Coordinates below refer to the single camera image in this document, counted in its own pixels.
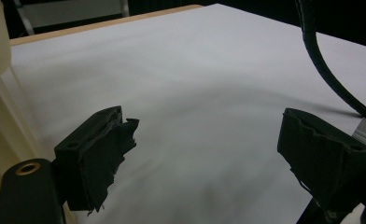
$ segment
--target white paper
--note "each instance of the white paper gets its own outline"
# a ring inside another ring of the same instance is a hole
[[[366,47],[318,41],[366,104]],[[276,151],[285,108],[348,134],[360,122],[317,73],[300,28],[221,5],[19,45],[12,56],[51,153],[98,110],[122,105],[140,119],[105,210],[79,213],[80,223],[295,223],[311,196]]]

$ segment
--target black background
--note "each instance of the black background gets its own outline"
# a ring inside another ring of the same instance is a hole
[[[21,0],[23,4],[49,1],[53,0]],[[5,15],[10,38],[25,36],[25,29],[23,28],[17,10],[13,4],[13,0],[3,0],[2,2],[5,5]],[[299,25],[294,0],[128,0],[128,2],[131,15],[192,4],[208,6],[220,3],[222,5],[239,8],[277,21],[297,26]],[[314,3],[317,16],[317,30],[320,33],[336,36],[366,46],[366,0],[315,0]],[[118,17],[119,16],[102,18],[98,21],[116,19]],[[70,23],[66,24],[65,27],[51,27],[50,29],[45,29],[42,32],[95,21]]]

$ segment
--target wooden table edge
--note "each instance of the wooden table edge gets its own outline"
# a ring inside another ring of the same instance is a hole
[[[31,43],[31,42],[35,42],[35,41],[39,41],[39,40],[50,39],[50,38],[61,36],[61,35],[71,35],[71,34],[78,33],[78,32],[93,30],[93,29],[97,29],[97,28],[101,28],[101,27],[129,22],[129,21],[139,21],[139,20],[143,20],[143,19],[147,19],[147,18],[152,18],[152,17],[172,14],[172,13],[176,13],[176,12],[180,12],[180,11],[195,9],[198,7],[202,7],[202,6],[189,5],[189,6],[185,6],[185,7],[174,7],[174,8],[170,8],[170,9],[166,9],[166,10],[150,12],[150,13],[136,15],[136,16],[132,16],[132,17],[125,17],[125,18],[112,20],[112,21],[102,21],[102,22],[97,22],[97,23],[93,23],[93,24],[89,24],[89,25],[83,25],[83,26],[73,27],[73,28],[69,28],[69,29],[64,29],[64,30],[39,34],[39,35],[29,35],[29,36],[25,36],[25,37],[10,39],[10,46],[16,46],[16,45]]]

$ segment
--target black cable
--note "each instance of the black cable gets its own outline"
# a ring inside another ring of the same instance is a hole
[[[366,106],[355,98],[334,76],[326,65],[319,46],[317,45],[317,35],[315,26],[315,11],[312,0],[296,0],[297,10],[300,16],[300,25],[303,31],[303,42],[308,54],[326,83],[353,109],[366,118]]]

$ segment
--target table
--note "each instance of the table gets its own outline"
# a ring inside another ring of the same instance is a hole
[[[11,46],[15,46],[15,45],[20,45],[20,44],[32,43],[35,41],[58,37],[61,35],[71,35],[71,34],[75,34],[78,32],[89,31],[89,30],[98,29],[101,27],[107,27],[110,25],[117,25],[117,24],[129,22],[129,21],[144,20],[144,19],[148,19],[148,18],[152,18],[152,17],[163,16],[163,15],[167,15],[167,14],[171,14],[171,13],[177,13],[180,11],[190,10],[190,9],[194,9],[194,8],[198,8],[198,7],[201,7],[201,6],[189,5],[189,6],[184,6],[184,7],[175,7],[175,8],[162,10],[162,11],[155,11],[155,12],[150,12],[150,13],[146,13],[146,14],[131,16],[131,17],[124,17],[124,18],[121,18],[118,20],[113,20],[113,21],[97,22],[94,24],[83,25],[83,26],[78,26],[78,27],[54,31],[54,32],[48,32],[48,33],[44,33],[44,34],[40,34],[40,35],[29,35],[29,36],[25,36],[25,37],[11,39],[10,44],[11,44]]]
[[[318,35],[366,104],[366,47]],[[286,107],[352,134],[360,119],[312,65],[301,30],[213,5],[63,35],[13,40],[3,80],[52,160],[92,113],[140,119],[99,214],[79,223],[295,223],[311,196],[276,152]]]

